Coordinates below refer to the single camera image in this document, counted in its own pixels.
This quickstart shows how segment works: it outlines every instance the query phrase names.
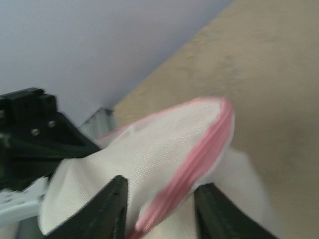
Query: brown surface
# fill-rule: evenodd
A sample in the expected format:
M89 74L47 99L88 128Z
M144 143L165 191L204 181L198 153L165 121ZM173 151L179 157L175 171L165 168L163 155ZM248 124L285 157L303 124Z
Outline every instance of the brown surface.
M236 112L288 239L319 238L319 1L236 0L115 108L121 125L198 96Z

